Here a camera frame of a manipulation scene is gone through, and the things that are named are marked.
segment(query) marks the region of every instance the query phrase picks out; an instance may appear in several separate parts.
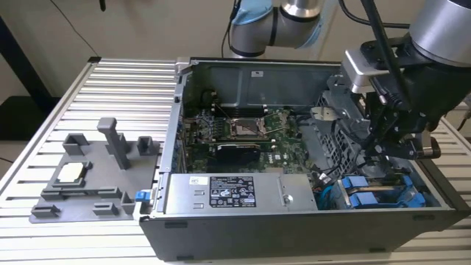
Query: screw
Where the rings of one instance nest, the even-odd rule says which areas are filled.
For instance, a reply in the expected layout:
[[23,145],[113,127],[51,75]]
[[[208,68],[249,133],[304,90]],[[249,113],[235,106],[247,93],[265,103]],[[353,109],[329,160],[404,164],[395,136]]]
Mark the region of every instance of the screw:
[[388,103],[388,101],[385,100],[385,97],[383,95],[380,95],[380,102],[383,105],[385,105]]
[[375,150],[376,150],[377,153],[383,152],[383,148],[379,145],[375,146]]

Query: table surface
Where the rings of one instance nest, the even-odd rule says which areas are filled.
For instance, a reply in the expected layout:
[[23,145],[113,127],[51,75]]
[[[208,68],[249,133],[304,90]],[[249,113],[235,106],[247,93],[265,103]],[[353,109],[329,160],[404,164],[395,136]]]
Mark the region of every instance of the table surface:
[[[128,140],[149,135],[164,144],[173,100],[173,61],[101,59],[88,63],[43,127],[0,180],[0,261],[21,264],[164,264],[136,221],[31,224],[28,216],[64,153],[69,133],[104,140],[100,117],[117,119]],[[446,120],[434,132],[442,158],[434,160],[471,205],[471,145]],[[395,252],[257,258],[212,264],[471,264],[471,218],[428,232]]]

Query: label sticker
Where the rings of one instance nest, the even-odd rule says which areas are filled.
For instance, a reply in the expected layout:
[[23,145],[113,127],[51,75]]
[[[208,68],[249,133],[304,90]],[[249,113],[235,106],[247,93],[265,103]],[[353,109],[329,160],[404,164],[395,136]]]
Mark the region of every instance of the label sticker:
[[208,177],[191,176],[189,185],[208,185]]
[[252,71],[252,77],[263,77],[263,71]]
[[211,177],[209,205],[213,208],[256,207],[253,177]]

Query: white wall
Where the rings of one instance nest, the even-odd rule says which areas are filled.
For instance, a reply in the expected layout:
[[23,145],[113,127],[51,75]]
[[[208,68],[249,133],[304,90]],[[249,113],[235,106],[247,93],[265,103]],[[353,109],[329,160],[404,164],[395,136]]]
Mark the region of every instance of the white wall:
[[[105,12],[100,11],[97,0],[55,2],[103,57],[220,56],[232,0],[107,0]],[[422,3],[423,0],[376,1],[384,20],[391,22],[411,22]],[[347,4],[355,14],[364,14],[359,0],[347,0]],[[0,0],[0,15],[45,86],[60,96],[92,56],[89,48],[49,0]],[[267,58],[339,61],[347,47],[357,47],[371,39],[371,29],[349,21],[337,9],[320,57],[312,57],[309,49],[269,47]]]
[[[412,23],[424,2],[426,0],[375,1],[383,22],[391,23]],[[345,5],[351,13],[367,18],[360,0],[345,0]],[[387,29],[389,38],[400,37],[406,33],[403,29]],[[345,49],[359,47],[361,43],[373,39],[371,27],[351,21],[339,7],[317,59],[341,61]]]

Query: power supply label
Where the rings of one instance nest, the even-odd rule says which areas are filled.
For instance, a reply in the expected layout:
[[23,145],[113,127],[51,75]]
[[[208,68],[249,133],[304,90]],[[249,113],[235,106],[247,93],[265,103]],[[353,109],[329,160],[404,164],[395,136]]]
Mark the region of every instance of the power supply label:
[[256,207],[253,177],[211,177],[209,205],[213,208]]

